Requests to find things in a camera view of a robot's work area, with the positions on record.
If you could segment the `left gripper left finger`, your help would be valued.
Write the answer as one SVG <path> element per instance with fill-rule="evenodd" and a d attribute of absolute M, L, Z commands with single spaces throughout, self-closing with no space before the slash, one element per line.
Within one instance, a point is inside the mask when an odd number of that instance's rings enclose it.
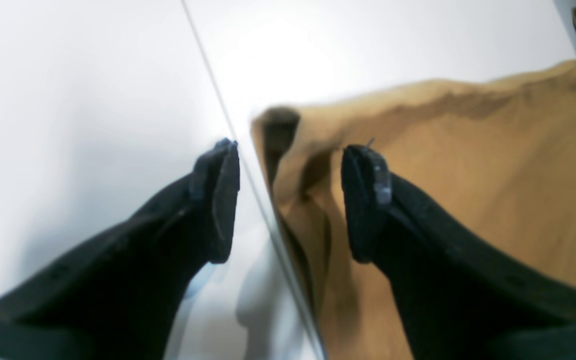
<path fill-rule="evenodd" d="M 0 297 L 2 360 L 160 360 L 188 285 L 233 246 L 238 144 Z"/>

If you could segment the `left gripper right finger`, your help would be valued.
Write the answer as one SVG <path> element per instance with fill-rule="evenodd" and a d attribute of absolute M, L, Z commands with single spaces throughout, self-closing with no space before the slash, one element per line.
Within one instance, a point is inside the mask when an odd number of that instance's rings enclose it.
<path fill-rule="evenodd" d="M 576 289 L 493 248 L 369 146 L 341 166 L 352 257 L 388 279 L 416 360 L 576 360 Z"/>

